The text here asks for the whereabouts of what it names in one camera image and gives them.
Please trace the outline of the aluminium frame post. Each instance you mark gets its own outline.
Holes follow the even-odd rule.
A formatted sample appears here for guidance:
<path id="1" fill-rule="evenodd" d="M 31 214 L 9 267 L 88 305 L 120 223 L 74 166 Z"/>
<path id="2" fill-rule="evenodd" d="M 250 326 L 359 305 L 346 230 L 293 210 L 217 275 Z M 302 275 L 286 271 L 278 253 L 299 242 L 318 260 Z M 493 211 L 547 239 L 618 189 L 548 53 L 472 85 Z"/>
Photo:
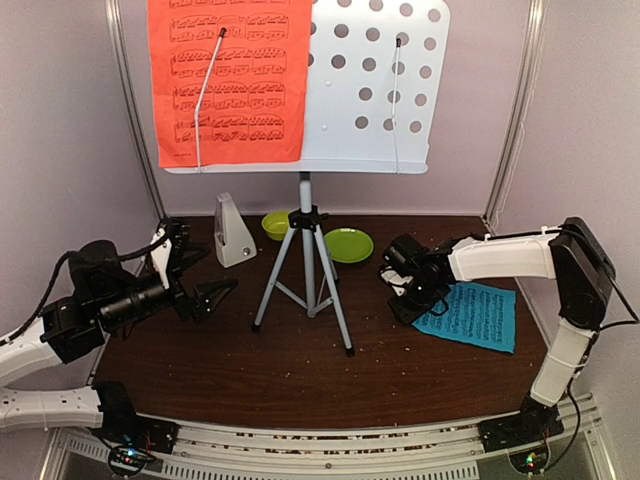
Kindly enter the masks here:
<path id="1" fill-rule="evenodd" d="M 490 231 L 498 230 L 525 137 L 525 120 L 537 81 L 543 44 L 543 27 L 547 2 L 529 2 L 528 19 L 521 53 L 516 89 L 503 142 L 498 169 L 489 195 L 484 223 Z"/>
<path id="2" fill-rule="evenodd" d="M 114 51 L 115 61 L 124 96 L 129 129 L 132 135 L 134 151 L 141 167 L 144 184 L 149 195 L 154 213 L 158 220 L 166 216 L 164 202 L 161 198 L 159 186 L 153 172 L 149 149 L 145 140 L 140 114 L 135 98 L 133 79 L 127 58 L 126 41 L 121 19 L 120 2 L 105 0 L 107 24 Z"/>

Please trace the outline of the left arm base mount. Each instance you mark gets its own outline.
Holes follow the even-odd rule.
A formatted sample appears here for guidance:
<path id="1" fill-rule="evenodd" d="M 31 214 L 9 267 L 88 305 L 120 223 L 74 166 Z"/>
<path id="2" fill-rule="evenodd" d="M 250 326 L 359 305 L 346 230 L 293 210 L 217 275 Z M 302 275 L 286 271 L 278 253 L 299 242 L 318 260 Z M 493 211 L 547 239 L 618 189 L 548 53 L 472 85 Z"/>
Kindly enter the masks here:
<path id="1" fill-rule="evenodd" d="M 120 423 L 89 429 L 107 448 L 106 464 L 120 478 L 131 478 L 148 467 L 160 467 L 160 454 L 171 454 L 179 425 L 172 421 L 136 415 L 132 424 Z"/>

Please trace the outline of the right aluminium frame post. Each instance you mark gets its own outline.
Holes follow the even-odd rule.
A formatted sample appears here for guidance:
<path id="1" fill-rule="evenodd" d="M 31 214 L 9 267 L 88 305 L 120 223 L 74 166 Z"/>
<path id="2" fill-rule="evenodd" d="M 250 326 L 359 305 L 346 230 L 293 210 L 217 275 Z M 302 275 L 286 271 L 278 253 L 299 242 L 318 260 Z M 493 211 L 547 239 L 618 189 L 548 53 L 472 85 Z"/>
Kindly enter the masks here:
<path id="1" fill-rule="evenodd" d="M 516 89 L 503 142 L 498 169 L 489 195 L 484 223 L 490 231 L 498 230 L 525 137 L 525 120 L 537 81 L 543 44 L 543 27 L 547 2 L 529 2 L 528 19 L 521 53 Z"/>

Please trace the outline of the green plastic plate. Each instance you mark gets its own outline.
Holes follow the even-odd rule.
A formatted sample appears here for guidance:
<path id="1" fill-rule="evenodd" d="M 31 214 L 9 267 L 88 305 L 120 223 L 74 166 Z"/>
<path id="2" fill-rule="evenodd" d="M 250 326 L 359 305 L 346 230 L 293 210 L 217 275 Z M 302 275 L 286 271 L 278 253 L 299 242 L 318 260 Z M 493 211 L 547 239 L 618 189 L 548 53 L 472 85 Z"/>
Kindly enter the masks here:
<path id="1" fill-rule="evenodd" d="M 356 264 L 367 260 L 374 252 L 374 242 L 358 229 L 339 228 L 328 232 L 325 243 L 333 261 Z"/>

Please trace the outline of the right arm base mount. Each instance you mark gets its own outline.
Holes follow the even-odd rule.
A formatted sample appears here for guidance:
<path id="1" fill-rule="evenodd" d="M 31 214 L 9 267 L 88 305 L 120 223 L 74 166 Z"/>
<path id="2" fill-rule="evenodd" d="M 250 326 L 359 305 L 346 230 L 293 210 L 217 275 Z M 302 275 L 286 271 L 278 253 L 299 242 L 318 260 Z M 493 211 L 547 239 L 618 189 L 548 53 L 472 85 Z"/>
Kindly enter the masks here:
<path id="1" fill-rule="evenodd" d="M 481 421 L 478 432 L 486 453 L 505 450 L 513 469 L 536 475 L 551 463 L 549 440 L 564 432 L 561 420 L 549 420 L 544 426 L 523 425 L 518 415 Z"/>

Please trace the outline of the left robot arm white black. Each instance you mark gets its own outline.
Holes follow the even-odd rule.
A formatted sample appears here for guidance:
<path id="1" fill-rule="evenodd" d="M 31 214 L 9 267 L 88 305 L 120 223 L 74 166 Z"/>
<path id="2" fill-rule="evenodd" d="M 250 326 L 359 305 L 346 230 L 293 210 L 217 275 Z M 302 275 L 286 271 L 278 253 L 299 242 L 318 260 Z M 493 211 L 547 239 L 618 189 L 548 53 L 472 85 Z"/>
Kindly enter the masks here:
<path id="1" fill-rule="evenodd" d="M 11 383 L 48 367 L 72 363 L 156 313 L 172 308 L 181 320 L 211 317 L 238 282 L 199 284 L 187 294 L 180 278 L 208 254 L 207 248 L 153 249 L 151 269 L 135 276 L 122 266 L 116 246 L 93 241 L 69 257 L 72 295 L 37 308 L 35 317 L 1 340 L 1 430 L 85 427 L 123 444 L 144 433 L 126 388 L 107 381 L 63 391 L 19 391 Z"/>

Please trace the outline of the grey metronome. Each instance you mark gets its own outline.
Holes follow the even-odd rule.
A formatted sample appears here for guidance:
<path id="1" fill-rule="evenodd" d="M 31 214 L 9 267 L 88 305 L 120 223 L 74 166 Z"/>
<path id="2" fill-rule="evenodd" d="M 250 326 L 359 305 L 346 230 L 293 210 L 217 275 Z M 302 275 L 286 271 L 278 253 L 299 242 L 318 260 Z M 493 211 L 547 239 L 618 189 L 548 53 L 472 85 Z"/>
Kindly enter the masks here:
<path id="1" fill-rule="evenodd" d="M 231 268 L 257 255 L 253 236 L 232 196 L 224 192 L 216 197 L 214 243 L 216 256 L 224 268 Z"/>

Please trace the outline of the red sheet music paper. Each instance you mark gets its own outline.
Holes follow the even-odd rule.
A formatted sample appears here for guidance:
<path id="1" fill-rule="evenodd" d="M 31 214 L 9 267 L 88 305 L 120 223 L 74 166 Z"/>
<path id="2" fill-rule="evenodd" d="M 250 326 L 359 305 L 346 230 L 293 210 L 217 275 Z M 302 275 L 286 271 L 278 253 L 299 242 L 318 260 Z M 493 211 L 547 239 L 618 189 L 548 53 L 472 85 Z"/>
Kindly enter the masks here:
<path id="1" fill-rule="evenodd" d="M 312 6 L 148 2 L 161 168 L 300 160 Z"/>

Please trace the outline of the white perforated music stand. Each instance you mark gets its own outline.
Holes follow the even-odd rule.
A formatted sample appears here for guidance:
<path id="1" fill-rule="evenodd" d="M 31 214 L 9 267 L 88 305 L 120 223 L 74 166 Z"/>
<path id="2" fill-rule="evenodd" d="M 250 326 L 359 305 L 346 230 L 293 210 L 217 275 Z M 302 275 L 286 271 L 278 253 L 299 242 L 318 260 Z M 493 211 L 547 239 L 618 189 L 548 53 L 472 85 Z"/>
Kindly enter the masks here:
<path id="1" fill-rule="evenodd" d="M 295 172 L 300 207 L 291 234 L 304 249 L 309 316 L 341 305 L 311 199 L 314 173 L 422 174 L 451 21 L 443 1 L 310 1 L 304 138 L 294 163 L 166 169 L 176 173 Z"/>

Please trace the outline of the blue sheet music paper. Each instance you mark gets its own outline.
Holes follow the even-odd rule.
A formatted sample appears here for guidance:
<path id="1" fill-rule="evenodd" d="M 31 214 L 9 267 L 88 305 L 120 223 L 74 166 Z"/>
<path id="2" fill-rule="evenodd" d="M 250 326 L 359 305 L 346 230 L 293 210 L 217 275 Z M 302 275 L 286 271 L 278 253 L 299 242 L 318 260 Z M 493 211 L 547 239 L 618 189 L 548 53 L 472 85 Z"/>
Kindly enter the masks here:
<path id="1" fill-rule="evenodd" d="M 436 314 L 412 323 L 419 332 L 458 343 L 513 354 L 516 344 L 516 292 L 479 283 L 458 283 L 439 302 Z"/>

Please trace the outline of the left aluminium frame post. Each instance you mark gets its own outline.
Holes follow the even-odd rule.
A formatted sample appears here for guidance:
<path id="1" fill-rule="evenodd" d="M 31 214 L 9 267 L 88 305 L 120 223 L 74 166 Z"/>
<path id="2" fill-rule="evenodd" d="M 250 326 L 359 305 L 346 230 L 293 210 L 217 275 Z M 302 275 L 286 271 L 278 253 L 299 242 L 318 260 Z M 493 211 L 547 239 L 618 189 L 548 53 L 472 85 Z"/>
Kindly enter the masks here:
<path id="1" fill-rule="evenodd" d="M 127 58 L 126 41 L 121 19 L 120 2 L 105 0 L 107 24 L 114 51 L 115 61 L 124 96 L 129 129 L 132 135 L 134 151 L 141 167 L 144 184 L 149 195 L 154 213 L 158 220 L 166 216 L 164 202 L 161 198 L 159 186 L 153 172 L 149 149 L 145 140 L 140 114 L 135 98 L 133 79 Z"/>

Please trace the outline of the green plastic bowl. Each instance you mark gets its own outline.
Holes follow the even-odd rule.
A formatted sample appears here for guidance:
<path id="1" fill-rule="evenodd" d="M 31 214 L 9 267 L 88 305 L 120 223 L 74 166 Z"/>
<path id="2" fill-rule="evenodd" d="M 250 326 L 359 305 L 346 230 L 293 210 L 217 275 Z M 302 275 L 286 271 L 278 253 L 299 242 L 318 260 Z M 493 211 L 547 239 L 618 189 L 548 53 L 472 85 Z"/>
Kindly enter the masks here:
<path id="1" fill-rule="evenodd" d="M 287 211 L 268 213 L 262 218 L 261 227 L 269 239 L 282 242 L 290 229 L 289 213 Z"/>

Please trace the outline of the aluminium front rail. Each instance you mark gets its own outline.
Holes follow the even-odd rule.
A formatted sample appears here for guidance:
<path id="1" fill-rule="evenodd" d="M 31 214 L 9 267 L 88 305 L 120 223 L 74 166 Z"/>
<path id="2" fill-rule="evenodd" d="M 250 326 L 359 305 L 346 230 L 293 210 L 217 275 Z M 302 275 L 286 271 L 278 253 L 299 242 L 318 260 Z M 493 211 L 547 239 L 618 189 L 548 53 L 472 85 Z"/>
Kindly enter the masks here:
<path id="1" fill-rule="evenodd" d="M 525 479 L 530 452 L 550 453 L 546 479 L 618 479 L 592 395 L 559 405 L 562 433 L 493 452 L 479 419 L 346 430 L 233 427 L 181 421 L 170 453 L 142 479 Z"/>

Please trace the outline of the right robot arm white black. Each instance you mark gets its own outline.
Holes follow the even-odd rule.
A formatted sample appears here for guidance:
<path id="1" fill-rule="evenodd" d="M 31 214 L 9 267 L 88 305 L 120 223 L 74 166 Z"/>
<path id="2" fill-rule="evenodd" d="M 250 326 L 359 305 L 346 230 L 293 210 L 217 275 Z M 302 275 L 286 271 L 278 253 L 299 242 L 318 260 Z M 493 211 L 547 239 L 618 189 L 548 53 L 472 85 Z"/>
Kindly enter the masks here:
<path id="1" fill-rule="evenodd" d="M 448 308 L 454 286 L 485 279 L 543 279 L 554 283 L 559 324 L 530 390 L 513 419 L 519 440 L 535 440 L 551 424 L 558 402 L 586 366 L 605 320 L 616 270 L 586 222 L 506 235 L 449 238 L 434 248 L 402 234 L 386 247 L 380 280 L 389 286 L 395 319 L 409 324 Z"/>

